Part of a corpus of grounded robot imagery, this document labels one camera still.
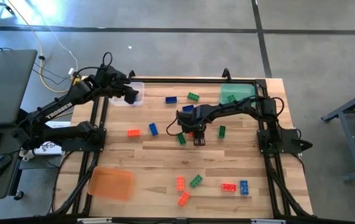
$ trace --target orange lego brick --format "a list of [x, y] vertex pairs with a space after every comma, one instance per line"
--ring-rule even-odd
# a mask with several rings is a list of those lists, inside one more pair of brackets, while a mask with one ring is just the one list
[[137, 137], [140, 136], [139, 129], [128, 130], [128, 137]]
[[184, 179], [183, 179], [183, 177], [177, 177], [176, 190], [184, 190]]
[[228, 192], [235, 192], [235, 184], [222, 184], [222, 190]]
[[183, 192], [182, 196], [180, 196], [179, 198], [178, 204], [183, 207], [186, 204], [187, 200], [189, 200], [189, 197], [189, 193]]

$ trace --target wooden tabletop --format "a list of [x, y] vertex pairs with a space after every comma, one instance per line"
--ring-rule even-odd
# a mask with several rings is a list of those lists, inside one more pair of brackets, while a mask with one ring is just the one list
[[[270, 96], [285, 101], [279, 116], [284, 128], [292, 128], [290, 110], [282, 79], [267, 79]], [[198, 103], [187, 99], [189, 92], [200, 95]], [[140, 107], [108, 107], [104, 151], [98, 165], [132, 171], [133, 193], [128, 201], [93, 197], [93, 217], [192, 217], [192, 218], [271, 218], [272, 209], [265, 171], [265, 161], [258, 152], [258, 123], [250, 116], [238, 114], [216, 119], [207, 124], [206, 146], [194, 147], [185, 134], [187, 144], [180, 146], [176, 137], [166, 134], [166, 126], [175, 119], [175, 111], [194, 104], [219, 103], [220, 84], [145, 83], [144, 104]], [[177, 103], [165, 104], [165, 96], [177, 96]], [[93, 103], [76, 106], [72, 124], [90, 118]], [[156, 123], [159, 135], [152, 137], [149, 124]], [[218, 138], [220, 125], [226, 126], [225, 139]], [[127, 130], [140, 129], [141, 137], [128, 138]], [[181, 131], [173, 125], [171, 133]], [[57, 183], [55, 207], [59, 208], [77, 184], [82, 153], [73, 153], [64, 163]], [[305, 176], [300, 162], [290, 154], [282, 154], [286, 186], [298, 203], [312, 213]], [[197, 175], [204, 180], [195, 189], [189, 182]], [[183, 176], [185, 189], [191, 195], [180, 207], [181, 192], [176, 191], [176, 177]], [[221, 191], [222, 183], [239, 186], [248, 181], [249, 196]], [[277, 190], [283, 212], [280, 191]], [[80, 211], [85, 197], [81, 199]]]

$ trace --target green plastic tray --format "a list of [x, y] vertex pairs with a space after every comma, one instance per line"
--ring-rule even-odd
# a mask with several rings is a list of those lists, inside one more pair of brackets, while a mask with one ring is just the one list
[[234, 95], [237, 101], [254, 96], [255, 88], [251, 84], [222, 84], [220, 88], [220, 103], [228, 103], [228, 96]]

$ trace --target yellow cable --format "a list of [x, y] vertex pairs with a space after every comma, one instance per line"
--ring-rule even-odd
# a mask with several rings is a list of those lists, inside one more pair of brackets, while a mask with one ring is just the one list
[[[38, 41], [38, 44], [39, 44], [39, 50], [40, 50], [40, 56], [43, 56], [43, 51], [42, 51], [42, 45], [40, 44], [40, 40], [38, 38], [38, 36], [36, 36], [36, 33], [35, 31], [33, 30], [33, 28], [31, 27], [31, 25], [29, 25], [29, 23], [24, 19], [24, 17], [21, 15], [21, 13], [17, 10], [17, 8], [10, 2], [10, 0], [7, 0], [9, 2], [9, 4], [16, 10], [16, 12], [20, 15], [20, 17], [22, 18], [22, 20], [24, 20], [24, 22], [28, 25], [28, 27], [30, 28], [30, 30], [34, 33], [35, 35], [35, 38], [36, 40]], [[42, 81], [43, 85], [50, 91], [53, 91], [54, 93], [66, 93], [68, 92], [68, 90], [62, 90], [62, 91], [58, 91], [58, 90], [54, 90], [52, 89], [50, 86], [48, 86], [45, 82], [45, 80], [43, 79], [42, 77], [42, 63], [43, 63], [43, 60], [41, 59], [40, 60], [40, 69], [39, 69], [39, 77], [40, 77], [40, 80]]]

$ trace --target gray floor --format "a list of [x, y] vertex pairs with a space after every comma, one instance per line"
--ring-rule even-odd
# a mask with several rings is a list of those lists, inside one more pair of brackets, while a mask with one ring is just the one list
[[[43, 24], [36, 14], [39, 9], [52, 26], [255, 28], [250, 0], [13, 2], [35, 25]], [[355, 0], [258, 0], [258, 6], [264, 29], [355, 29]], [[0, 9], [0, 24], [24, 21]], [[75, 54], [79, 67], [98, 65], [109, 50], [117, 69], [133, 69], [138, 75], [218, 77], [228, 67], [235, 77], [265, 77], [257, 34], [57, 35]], [[38, 36], [46, 68], [66, 75], [74, 66], [68, 52], [50, 32]], [[313, 211], [323, 218], [355, 221], [355, 182], [345, 184], [341, 179], [354, 171], [344, 134], [338, 121], [320, 120], [355, 97], [355, 35], [265, 35], [265, 41], [272, 75], [284, 80], [293, 122], [314, 144], [303, 155]], [[38, 49], [30, 32], [0, 31], [0, 46]], [[68, 83], [51, 86], [63, 90]], [[33, 73], [22, 107], [34, 110], [55, 96]], [[24, 171], [19, 188], [26, 197], [18, 202], [0, 200], [0, 218], [45, 214], [54, 177], [52, 169]]]

